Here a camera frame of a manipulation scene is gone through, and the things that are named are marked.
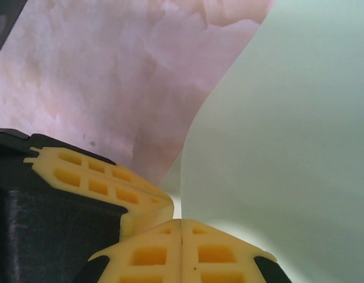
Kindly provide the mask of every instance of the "marble background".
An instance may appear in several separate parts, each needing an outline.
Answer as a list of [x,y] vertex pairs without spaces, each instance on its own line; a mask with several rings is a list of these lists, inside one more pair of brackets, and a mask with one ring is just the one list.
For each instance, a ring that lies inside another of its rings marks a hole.
[[0,127],[157,184],[272,0],[28,0],[0,53]]

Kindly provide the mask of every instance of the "yellow foam pad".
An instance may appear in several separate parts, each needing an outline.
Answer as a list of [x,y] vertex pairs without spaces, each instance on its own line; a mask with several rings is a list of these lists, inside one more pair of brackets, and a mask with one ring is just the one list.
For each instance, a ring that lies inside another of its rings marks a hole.
[[99,283],[265,283],[254,258],[268,252],[195,220],[174,219],[104,249]]
[[120,221],[120,239],[141,233],[173,217],[170,196],[123,166],[101,162],[65,148],[31,148],[26,158],[52,187],[128,209]]

